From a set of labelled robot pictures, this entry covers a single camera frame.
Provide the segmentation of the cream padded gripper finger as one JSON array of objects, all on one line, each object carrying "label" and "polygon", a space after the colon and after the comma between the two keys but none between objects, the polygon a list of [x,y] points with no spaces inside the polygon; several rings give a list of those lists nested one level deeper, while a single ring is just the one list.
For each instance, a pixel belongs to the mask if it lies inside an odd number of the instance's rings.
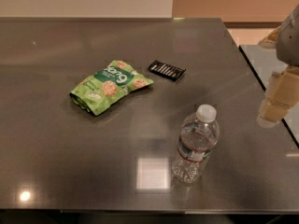
[{"label": "cream padded gripper finger", "polygon": [[269,35],[260,40],[258,45],[263,48],[274,49],[276,47],[279,31],[280,27],[277,27]]},{"label": "cream padded gripper finger", "polygon": [[258,111],[257,123],[272,128],[299,102],[299,67],[288,65],[277,83],[268,87]]}]

